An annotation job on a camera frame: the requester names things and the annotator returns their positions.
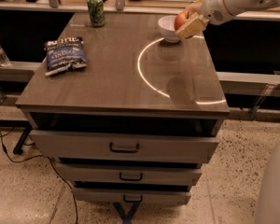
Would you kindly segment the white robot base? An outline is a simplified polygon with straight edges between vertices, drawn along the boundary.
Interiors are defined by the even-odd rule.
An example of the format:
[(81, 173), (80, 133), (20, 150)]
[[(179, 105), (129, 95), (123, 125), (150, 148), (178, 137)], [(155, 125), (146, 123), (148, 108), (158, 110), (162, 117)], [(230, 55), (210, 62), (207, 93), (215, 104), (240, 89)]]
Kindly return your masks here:
[(265, 168), (255, 224), (280, 224), (280, 143), (273, 150)]

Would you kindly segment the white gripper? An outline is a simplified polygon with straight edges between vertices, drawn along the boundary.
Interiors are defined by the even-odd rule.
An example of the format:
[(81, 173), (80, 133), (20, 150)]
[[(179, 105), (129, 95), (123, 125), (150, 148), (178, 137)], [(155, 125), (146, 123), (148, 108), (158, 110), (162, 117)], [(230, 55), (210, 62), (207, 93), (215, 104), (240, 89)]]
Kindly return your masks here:
[(238, 0), (195, 0), (186, 6), (186, 10), (197, 13), (193, 13), (175, 33), (180, 38), (189, 38), (203, 32), (209, 22), (220, 25), (231, 21), (240, 12), (237, 2)]

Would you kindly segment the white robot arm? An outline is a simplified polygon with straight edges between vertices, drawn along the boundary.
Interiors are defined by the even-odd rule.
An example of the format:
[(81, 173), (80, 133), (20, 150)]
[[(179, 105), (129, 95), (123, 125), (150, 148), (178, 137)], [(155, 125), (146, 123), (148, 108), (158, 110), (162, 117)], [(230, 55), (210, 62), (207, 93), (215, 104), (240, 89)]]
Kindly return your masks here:
[(280, 7), (280, 0), (198, 0), (175, 18), (175, 33), (190, 38), (208, 24), (221, 25), (247, 11)]

